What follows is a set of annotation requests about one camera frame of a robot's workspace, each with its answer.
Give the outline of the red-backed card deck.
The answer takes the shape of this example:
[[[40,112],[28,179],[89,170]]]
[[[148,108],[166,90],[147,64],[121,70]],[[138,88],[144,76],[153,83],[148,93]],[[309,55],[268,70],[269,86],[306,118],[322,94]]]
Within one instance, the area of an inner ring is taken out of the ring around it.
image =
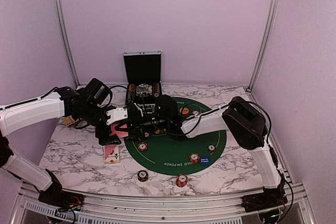
[[[124,138],[124,137],[128,137],[128,131],[127,131],[128,127],[127,124],[122,124],[122,123],[118,123],[115,122],[113,124],[111,124],[111,133],[110,133],[110,137],[118,137],[118,138]]]

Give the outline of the red 5 chips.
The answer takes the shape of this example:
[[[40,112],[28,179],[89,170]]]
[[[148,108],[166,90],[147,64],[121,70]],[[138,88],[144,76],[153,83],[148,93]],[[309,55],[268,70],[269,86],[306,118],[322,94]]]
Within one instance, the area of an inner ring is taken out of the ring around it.
[[[200,156],[199,156],[197,153],[192,153],[192,154],[190,155],[190,162],[191,162],[192,164],[196,164],[196,163],[198,163],[199,160],[200,160]]]
[[[142,142],[142,143],[139,143],[138,144],[138,150],[139,151],[146,151],[148,149],[148,145],[147,145],[147,143],[144,143],[144,142]]]
[[[198,110],[194,110],[194,111],[192,112],[192,115],[193,115],[193,116],[199,116],[199,115],[200,115],[200,111],[198,111]]]

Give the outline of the dark 100 chip stack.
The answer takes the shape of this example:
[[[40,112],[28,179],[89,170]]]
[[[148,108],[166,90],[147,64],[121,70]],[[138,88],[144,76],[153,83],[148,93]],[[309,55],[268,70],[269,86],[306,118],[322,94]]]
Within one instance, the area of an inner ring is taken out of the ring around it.
[[[145,181],[148,180],[149,175],[148,175],[147,171],[145,171],[145,170],[140,170],[140,171],[138,171],[138,173],[137,173],[137,177],[138,177],[138,180],[139,180],[140,182],[145,182]]]

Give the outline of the orange round dealer button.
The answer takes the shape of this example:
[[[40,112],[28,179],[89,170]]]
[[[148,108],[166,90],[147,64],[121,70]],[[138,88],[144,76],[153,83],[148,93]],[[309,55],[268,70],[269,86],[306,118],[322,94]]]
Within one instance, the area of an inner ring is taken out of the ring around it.
[[[190,112],[190,110],[189,110],[189,108],[187,108],[187,107],[180,108],[180,113],[181,113],[182,115],[188,115],[189,112]]]

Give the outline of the red 5 chips top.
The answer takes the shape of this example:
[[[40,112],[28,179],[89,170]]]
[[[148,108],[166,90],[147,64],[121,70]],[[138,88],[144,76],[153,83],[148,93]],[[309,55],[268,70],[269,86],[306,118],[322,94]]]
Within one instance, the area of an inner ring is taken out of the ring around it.
[[[198,110],[194,110],[194,111],[192,112],[192,115],[193,115],[193,116],[199,116],[199,115],[200,115],[200,111],[198,111]]]

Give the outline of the red 5 chip stack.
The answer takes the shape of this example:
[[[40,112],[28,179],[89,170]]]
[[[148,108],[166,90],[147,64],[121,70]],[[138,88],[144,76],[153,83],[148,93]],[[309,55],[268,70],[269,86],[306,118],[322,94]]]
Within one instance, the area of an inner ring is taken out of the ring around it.
[[[177,179],[176,179],[176,185],[178,187],[184,187],[188,182],[188,177],[185,174],[180,174],[178,175]]]

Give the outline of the blue small blind button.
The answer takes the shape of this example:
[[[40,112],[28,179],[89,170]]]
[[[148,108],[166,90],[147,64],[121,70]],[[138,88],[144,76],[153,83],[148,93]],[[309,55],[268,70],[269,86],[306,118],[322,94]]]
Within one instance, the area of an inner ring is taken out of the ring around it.
[[[211,163],[211,159],[209,156],[201,156],[198,163],[202,166],[208,166]]]

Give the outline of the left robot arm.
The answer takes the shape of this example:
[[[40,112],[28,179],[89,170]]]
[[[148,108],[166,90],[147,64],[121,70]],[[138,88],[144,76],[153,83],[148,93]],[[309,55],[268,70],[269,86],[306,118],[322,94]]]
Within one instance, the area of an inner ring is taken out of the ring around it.
[[[67,195],[52,172],[44,170],[17,154],[9,146],[7,136],[27,126],[62,117],[83,119],[94,126],[101,145],[116,143],[111,137],[111,124],[128,117],[126,108],[102,106],[112,91],[98,79],[81,89],[53,88],[47,94],[1,107],[1,168],[35,186],[40,196],[61,206]]]

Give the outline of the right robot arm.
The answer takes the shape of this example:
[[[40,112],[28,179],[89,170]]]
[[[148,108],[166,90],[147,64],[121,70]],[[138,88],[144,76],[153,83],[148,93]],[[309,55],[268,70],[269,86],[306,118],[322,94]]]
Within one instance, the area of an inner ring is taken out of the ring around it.
[[[234,97],[229,104],[207,109],[190,99],[162,95],[154,110],[131,115],[124,139],[132,157],[164,175],[193,174],[220,158],[230,133],[252,156],[264,188],[260,203],[271,207],[280,199],[284,178],[268,137],[270,118],[257,104]]]

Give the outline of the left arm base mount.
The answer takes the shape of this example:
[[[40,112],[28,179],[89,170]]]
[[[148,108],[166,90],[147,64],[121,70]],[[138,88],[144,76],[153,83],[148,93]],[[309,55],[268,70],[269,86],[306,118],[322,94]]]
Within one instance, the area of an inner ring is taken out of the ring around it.
[[[60,191],[56,193],[41,192],[38,200],[65,210],[80,210],[85,197],[82,194]]]

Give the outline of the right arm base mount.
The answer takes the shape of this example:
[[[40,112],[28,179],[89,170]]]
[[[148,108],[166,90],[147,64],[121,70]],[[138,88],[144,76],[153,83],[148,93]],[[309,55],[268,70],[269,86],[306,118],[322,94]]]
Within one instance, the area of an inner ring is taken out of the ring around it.
[[[246,195],[242,197],[241,206],[245,212],[264,210],[284,205],[288,202],[286,196],[267,195],[264,193]]]

